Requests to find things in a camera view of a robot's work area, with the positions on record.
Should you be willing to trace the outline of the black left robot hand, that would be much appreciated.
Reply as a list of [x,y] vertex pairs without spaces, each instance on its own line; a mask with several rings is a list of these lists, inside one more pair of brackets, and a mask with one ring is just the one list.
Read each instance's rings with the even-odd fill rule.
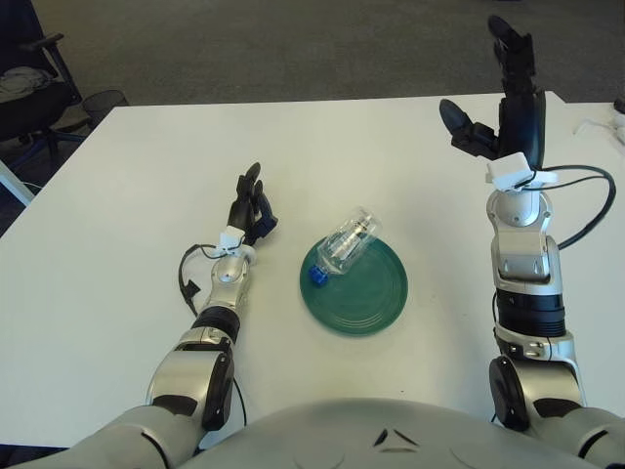
[[236,199],[229,211],[228,225],[244,231],[242,243],[249,246],[266,237],[278,223],[264,193],[260,172],[261,164],[255,162],[238,177]]

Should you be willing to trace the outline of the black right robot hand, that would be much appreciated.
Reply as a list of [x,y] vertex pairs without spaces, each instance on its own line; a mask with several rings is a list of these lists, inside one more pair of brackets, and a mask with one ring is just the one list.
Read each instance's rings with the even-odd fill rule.
[[546,133],[546,96],[533,82],[535,59],[532,36],[521,35],[505,20],[492,15],[487,26],[502,72],[504,97],[498,108],[499,130],[474,122],[448,99],[438,105],[451,145],[490,161],[521,152],[532,170],[542,168]]

